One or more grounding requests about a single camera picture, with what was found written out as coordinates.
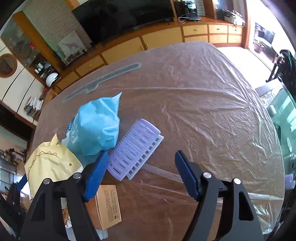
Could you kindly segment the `wooden tv cabinet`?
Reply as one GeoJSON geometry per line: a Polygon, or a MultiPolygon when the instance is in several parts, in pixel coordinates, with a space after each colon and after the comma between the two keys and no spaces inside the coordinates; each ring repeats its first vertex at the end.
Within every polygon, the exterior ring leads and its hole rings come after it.
{"type": "Polygon", "coordinates": [[[81,78],[133,54],[177,43],[204,41],[216,47],[240,47],[244,27],[221,20],[202,17],[199,22],[168,22],[152,24],[98,44],[90,49],[61,74],[52,86],[56,93],[81,78]]]}

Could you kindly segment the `brown cardboard box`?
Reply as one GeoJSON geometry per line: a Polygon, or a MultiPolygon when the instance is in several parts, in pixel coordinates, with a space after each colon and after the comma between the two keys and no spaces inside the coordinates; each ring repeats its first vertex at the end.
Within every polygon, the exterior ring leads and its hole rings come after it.
{"type": "Polygon", "coordinates": [[[96,229],[106,230],[121,222],[115,185],[100,185],[96,195],[86,203],[86,208],[96,229]]]}

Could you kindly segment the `white helmet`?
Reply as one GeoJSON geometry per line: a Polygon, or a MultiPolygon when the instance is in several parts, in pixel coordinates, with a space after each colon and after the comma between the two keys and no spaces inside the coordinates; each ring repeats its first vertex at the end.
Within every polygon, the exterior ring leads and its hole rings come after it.
{"type": "Polygon", "coordinates": [[[58,73],[53,72],[53,73],[49,74],[46,78],[46,85],[48,87],[51,87],[52,84],[58,79],[58,77],[59,77],[58,73]]]}

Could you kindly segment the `clear plastic table cover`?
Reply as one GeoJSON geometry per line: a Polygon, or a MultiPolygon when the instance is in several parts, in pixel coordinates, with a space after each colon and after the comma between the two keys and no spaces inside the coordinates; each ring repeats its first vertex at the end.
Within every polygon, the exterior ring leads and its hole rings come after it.
{"type": "Polygon", "coordinates": [[[119,93],[119,134],[124,135],[143,118],[164,139],[132,180],[118,181],[106,173],[103,183],[116,186],[122,217],[108,229],[109,240],[183,238],[197,203],[188,195],[175,166],[178,150],[218,179],[239,178],[262,231],[272,231],[285,192],[278,136],[256,91],[211,44],[189,42],[156,48],[88,74],[45,106],[32,148],[54,135],[63,139],[81,105],[119,93]],[[83,85],[136,62],[141,68],[63,103],[83,85]]]}

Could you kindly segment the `dark wooden chair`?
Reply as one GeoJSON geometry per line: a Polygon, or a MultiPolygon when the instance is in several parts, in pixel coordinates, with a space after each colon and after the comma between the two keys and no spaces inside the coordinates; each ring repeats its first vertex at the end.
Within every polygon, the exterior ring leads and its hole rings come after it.
{"type": "Polygon", "coordinates": [[[284,83],[291,95],[295,95],[295,58],[289,50],[280,50],[280,56],[274,64],[273,70],[266,82],[278,78],[284,83]]]}

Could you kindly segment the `grey strip under cover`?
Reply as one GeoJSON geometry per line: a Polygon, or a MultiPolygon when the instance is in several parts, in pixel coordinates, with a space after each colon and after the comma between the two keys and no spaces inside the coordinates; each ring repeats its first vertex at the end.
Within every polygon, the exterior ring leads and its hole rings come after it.
{"type": "Polygon", "coordinates": [[[139,68],[141,68],[142,64],[139,62],[136,63],[132,63],[130,65],[126,65],[123,66],[119,69],[116,69],[110,73],[107,73],[105,75],[100,76],[99,78],[93,80],[92,82],[83,85],[82,87],[80,87],[79,89],[75,90],[74,92],[72,92],[71,94],[67,95],[64,99],[63,99],[63,103],[73,99],[74,97],[80,95],[80,94],[89,94],[94,92],[97,87],[106,82],[107,80],[110,80],[112,78],[118,77],[120,75],[123,75],[125,73],[129,73],[131,71],[137,70],[139,68]]]}

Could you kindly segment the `horse painting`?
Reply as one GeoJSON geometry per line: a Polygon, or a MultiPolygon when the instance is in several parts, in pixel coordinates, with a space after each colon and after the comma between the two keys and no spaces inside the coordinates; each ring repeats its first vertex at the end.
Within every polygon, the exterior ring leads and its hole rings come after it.
{"type": "Polygon", "coordinates": [[[78,57],[87,52],[87,48],[79,38],[75,30],[70,32],[61,41],[58,42],[58,46],[62,50],[65,57],[63,60],[66,64],[70,64],[78,57]]]}

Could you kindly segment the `black flat television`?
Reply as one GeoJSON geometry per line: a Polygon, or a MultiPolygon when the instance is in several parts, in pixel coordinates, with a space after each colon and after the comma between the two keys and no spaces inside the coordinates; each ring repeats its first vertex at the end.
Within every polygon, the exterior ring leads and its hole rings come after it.
{"type": "Polygon", "coordinates": [[[72,13],[93,46],[135,27],[174,17],[167,0],[86,1],[72,13]]]}

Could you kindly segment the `blue drawstring plastic bag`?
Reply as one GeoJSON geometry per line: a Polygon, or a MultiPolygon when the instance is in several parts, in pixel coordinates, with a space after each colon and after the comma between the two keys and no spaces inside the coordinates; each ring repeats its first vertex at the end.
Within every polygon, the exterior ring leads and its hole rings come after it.
{"type": "Polygon", "coordinates": [[[82,166],[95,162],[100,152],[116,146],[120,97],[121,93],[82,105],[69,123],[62,144],[77,157],[82,166]]]}

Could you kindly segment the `yellow paper bag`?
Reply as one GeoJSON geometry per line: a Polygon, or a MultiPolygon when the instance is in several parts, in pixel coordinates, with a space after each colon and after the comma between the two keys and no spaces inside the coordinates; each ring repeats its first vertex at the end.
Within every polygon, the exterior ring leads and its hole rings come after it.
{"type": "Polygon", "coordinates": [[[54,135],[51,141],[41,143],[26,161],[25,173],[31,198],[35,196],[44,179],[63,181],[82,171],[81,162],[54,135]]]}

